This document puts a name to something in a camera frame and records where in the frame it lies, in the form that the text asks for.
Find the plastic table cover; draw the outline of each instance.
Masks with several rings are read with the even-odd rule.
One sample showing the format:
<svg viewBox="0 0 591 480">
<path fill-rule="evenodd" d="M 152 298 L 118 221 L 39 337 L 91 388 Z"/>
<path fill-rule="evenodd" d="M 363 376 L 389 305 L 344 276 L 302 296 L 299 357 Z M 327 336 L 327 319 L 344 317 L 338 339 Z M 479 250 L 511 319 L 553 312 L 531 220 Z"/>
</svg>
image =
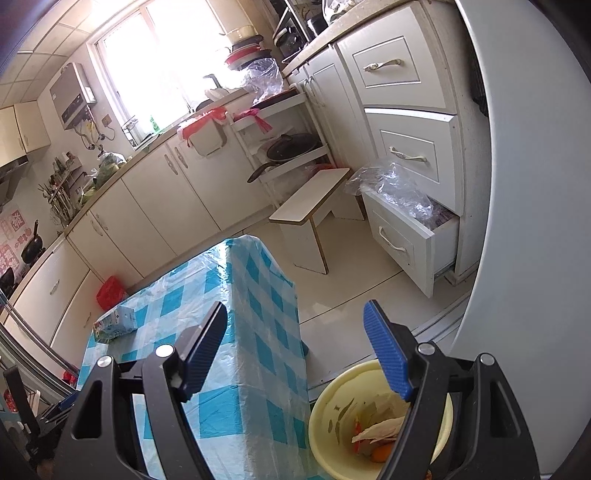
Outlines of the plastic table cover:
<svg viewBox="0 0 591 480">
<path fill-rule="evenodd" d="M 102 355 L 145 358 L 199 324 L 215 300 L 228 310 L 228 329 L 202 391 L 183 404 L 214 477 L 322 479 L 307 440 L 296 292 L 256 237 L 225 240 L 125 300 L 138 330 L 108 345 L 91 336 L 78 389 Z M 134 396 L 134 407 L 148 473 L 164 479 L 142 395 Z"/>
</svg>

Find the white bench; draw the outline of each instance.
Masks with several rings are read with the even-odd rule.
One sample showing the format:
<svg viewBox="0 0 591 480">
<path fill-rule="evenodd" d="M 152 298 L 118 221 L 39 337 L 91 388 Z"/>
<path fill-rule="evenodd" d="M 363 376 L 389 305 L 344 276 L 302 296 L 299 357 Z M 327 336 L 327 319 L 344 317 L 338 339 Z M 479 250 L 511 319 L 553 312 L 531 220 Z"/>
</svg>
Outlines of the white bench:
<svg viewBox="0 0 591 480">
<path fill-rule="evenodd" d="M 329 268 L 316 226 L 329 212 L 335 217 L 364 220 L 355 196 L 343 192 L 349 168 L 320 170 L 269 217 L 279 223 L 294 265 L 327 274 Z"/>
</svg>

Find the blue gripper pad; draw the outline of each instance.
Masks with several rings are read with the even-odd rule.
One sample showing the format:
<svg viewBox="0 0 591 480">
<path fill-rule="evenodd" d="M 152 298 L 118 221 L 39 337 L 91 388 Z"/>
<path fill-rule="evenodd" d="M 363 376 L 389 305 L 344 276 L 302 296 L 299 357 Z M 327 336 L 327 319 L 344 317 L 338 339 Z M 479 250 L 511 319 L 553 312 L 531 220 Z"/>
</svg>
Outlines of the blue gripper pad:
<svg viewBox="0 0 591 480">
<path fill-rule="evenodd" d="M 203 323 L 191 332 L 191 339 L 179 352 L 183 362 L 181 396 L 191 398 L 201 391 L 228 326 L 226 307 L 216 302 L 207 313 Z"/>
<path fill-rule="evenodd" d="M 384 371 L 388 385 L 404 401 L 410 401 L 413 386 L 408 379 L 408 360 L 413 354 L 414 346 L 409 342 L 410 339 L 402 329 L 410 334 L 412 342 L 416 345 L 410 330 L 402 325 L 391 323 L 376 300 L 370 300 L 365 304 L 363 326 Z M 397 327 L 402 327 L 400 338 L 394 336 Z"/>
</svg>

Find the open drawer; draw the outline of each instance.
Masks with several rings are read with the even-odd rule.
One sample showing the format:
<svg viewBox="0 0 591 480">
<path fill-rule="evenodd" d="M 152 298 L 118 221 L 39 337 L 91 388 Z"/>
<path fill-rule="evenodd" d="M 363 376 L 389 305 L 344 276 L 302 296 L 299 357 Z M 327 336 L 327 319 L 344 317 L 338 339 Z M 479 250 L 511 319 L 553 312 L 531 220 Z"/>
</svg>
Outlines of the open drawer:
<svg viewBox="0 0 591 480">
<path fill-rule="evenodd" d="M 375 240 L 432 297 L 435 277 L 456 259 L 459 217 L 431 231 L 373 190 L 364 190 L 363 200 Z"/>
</svg>

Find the white cabinet door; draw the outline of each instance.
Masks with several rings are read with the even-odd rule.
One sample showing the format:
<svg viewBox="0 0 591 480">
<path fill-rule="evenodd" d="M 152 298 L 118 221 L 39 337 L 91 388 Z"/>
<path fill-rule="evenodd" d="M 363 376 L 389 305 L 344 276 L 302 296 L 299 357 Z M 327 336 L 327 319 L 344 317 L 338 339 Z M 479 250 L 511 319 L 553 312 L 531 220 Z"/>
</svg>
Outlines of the white cabinet door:
<svg viewBox="0 0 591 480">
<path fill-rule="evenodd" d="M 111 185 L 90 212 L 144 278 L 175 257 L 122 181 Z"/>
<path fill-rule="evenodd" d="M 246 182 L 254 169 L 234 133 L 228 127 L 224 131 L 228 142 L 207 158 L 178 137 L 168 141 L 181 171 L 221 230 L 271 203 L 260 182 Z"/>
<path fill-rule="evenodd" d="M 14 107 L 0 110 L 0 167 L 26 154 Z"/>
<path fill-rule="evenodd" d="M 17 103 L 14 112 L 27 153 L 51 145 L 37 102 Z"/>
<path fill-rule="evenodd" d="M 123 176 L 123 182 L 166 243 L 180 255 L 220 231 L 189 181 L 161 145 Z"/>
<path fill-rule="evenodd" d="M 51 348 L 77 367 L 82 364 L 92 326 L 104 313 L 96 302 L 96 293 L 101 286 L 99 277 L 88 272 L 50 343 Z"/>
<path fill-rule="evenodd" d="M 68 242 L 62 242 L 15 302 L 25 322 L 47 343 L 88 272 L 80 255 Z"/>
<path fill-rule="evenodd" d="M 337 51 L 327 48 L 306 66 L 306 90 L 339 166 L 354 171 L 375 159 L 369 128 Z"/>
<path fill-rule="evenodd" d="M 102 280 L 114 275 L 126 288 L 142 280 L 142 275 L 129 263 L 90 212 L 74 226 L 68 240 Z"/>
</svg>

